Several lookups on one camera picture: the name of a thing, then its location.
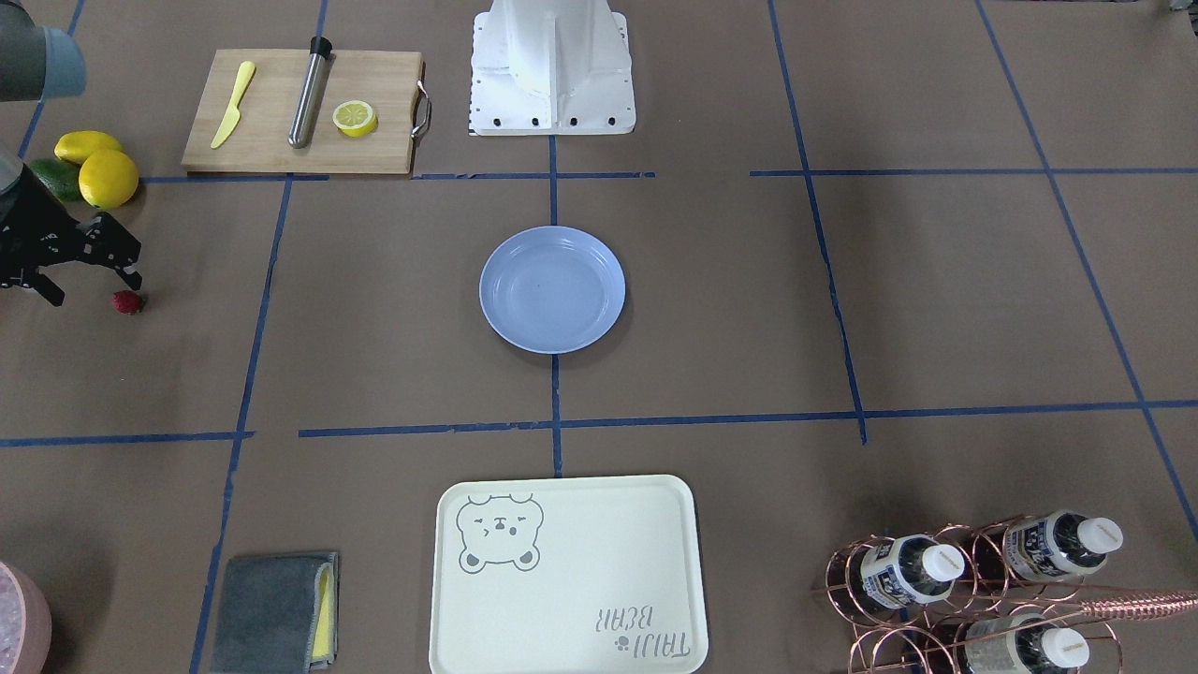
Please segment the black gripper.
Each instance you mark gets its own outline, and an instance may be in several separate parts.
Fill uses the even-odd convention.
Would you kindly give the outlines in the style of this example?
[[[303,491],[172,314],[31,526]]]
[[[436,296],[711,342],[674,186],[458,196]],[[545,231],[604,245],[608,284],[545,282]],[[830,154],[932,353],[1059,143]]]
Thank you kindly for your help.
[[[44,266],[85,263],[117,273],[132,291],[143,287],[137,271],[141,243],[107,211],[77,221],[29,168],[4,192],[1,286],[35,291],[52,306],[63,306],[65,291],[42,272]]]

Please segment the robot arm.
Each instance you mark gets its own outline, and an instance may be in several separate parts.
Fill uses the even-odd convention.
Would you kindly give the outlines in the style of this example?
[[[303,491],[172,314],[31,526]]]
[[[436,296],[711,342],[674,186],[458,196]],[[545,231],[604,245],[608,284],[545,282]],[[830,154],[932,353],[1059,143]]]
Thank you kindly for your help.
[[[74,38],[36,24],[17,1],[5,1],[1,22],[1,98],[44,101],[81,95],[87,74]],[[115,217],[98,211],[78,221],[11,148],[4,148],[1,178],[1,283],[63,304],[63,289],[47,266],[84,263],[114,271],[132,293],[143,287],[137,272],[141,243]]]

